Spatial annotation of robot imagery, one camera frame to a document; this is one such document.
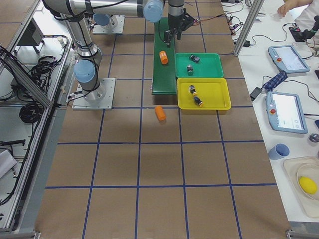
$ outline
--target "green board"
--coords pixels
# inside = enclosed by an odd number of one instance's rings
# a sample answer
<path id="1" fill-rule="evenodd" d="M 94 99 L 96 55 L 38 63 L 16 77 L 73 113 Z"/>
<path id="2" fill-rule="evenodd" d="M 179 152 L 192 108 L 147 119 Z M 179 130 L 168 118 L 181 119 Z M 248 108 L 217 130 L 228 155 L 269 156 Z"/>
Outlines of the green board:
<path id="1" fill-rule="evenodd" d="M 170 48 L 161 40 L 164 31 L 168 30 L 167 18 L 162 18 L 160 22 L 154 23 L 154 65 L 153 65 L 153 86 L 152 95 L 176 95 L 175 76 L 175 45 L 172 39 Z M 160 51 L 165 51 L 168 63 L 162 65 L 160 62 Z"/>

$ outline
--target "yellow lemon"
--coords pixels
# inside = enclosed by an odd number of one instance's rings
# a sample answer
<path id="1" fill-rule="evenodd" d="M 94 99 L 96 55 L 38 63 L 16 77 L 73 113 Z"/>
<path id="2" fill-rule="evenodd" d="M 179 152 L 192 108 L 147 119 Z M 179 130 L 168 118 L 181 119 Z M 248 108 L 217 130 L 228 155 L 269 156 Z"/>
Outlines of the yellow lemon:
<path id="1" fill-rule="evenodd" d="M 315 194 L 317 192 L 317 185 L 311 178 L 300 177 L 299 184 L 306 193 Z"/>

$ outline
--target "tablet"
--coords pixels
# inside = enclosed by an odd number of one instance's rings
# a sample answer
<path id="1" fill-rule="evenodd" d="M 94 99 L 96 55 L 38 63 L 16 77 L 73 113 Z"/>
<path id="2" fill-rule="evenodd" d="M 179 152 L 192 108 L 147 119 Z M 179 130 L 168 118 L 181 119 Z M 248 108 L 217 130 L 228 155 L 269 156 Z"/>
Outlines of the tablet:
<path id="1" fill-rule="evenodd" d="M 293 46 L 271 46 L 268 53 L 275 65 L 288 73 L 308 72 L 309 66 Z"/>
<path id="2" fill-rule="evenodd" d="M 274 130 L 308 133 L 299 96 L 279 92 L 268 92 L 266 109 L 269 124 Z"/>

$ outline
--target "orange cylinder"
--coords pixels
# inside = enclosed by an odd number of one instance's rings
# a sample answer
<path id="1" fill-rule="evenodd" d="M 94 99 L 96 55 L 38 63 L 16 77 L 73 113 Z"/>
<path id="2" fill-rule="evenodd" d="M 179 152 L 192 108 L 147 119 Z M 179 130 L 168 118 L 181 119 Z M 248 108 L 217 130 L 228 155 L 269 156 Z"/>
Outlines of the orange cylinder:
<path id="1" fill-rule="evenodd" d="M 166 65 L 168 63 L 168 58 L 167 58 L 167 55 L 166 55 L 166 52 L 165 51 L 160 51 L 159 52 L 159 58 L 160 58 L 160 61 L 163 65 Z"/>
<path id="2" fill-rule="evenodd" d="M 165 115 L 165 112 L 164 112 L 162 106 L 156 106 L 155 113 L 156 113 L 156 116 L 158 117 L 159 121 L 166 119 L 166 115 Z"/>

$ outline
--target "white mounting plate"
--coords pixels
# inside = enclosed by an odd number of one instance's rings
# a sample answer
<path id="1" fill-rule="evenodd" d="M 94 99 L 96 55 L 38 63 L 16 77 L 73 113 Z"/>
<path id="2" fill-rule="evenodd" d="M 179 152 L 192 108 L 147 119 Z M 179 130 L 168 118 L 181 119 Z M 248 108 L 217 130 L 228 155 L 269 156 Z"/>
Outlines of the white mounting plate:
<path id="1" fill-rule="evenodd" d="M 112 29 L 102 28 L 100 25 L 95 25 L 93 28 L 93 35 L 112 35 L 122 34 L 124 29 L 125 16 L 115 16 L 118 20 L 118 25 Z"/>
<path id="2" fill-rule="evenodd" d="M 115 89 L 115 78 L 103 78 L 101 79 L 101 84 L 106 89 L 105 97 L 101 100 L 89 102 L 85 100 L 83 94 L 78 94 L 76 97 L 78 99 L 74 100 L 72 109 L 74 110 L 111 110 L 112 109 L 112 103 L 113 103 L 113 95 L 114 95 L 114 89 Z M 80 84 L 78 85 L 77 91 L 81 91 L 82 87 Z"/>

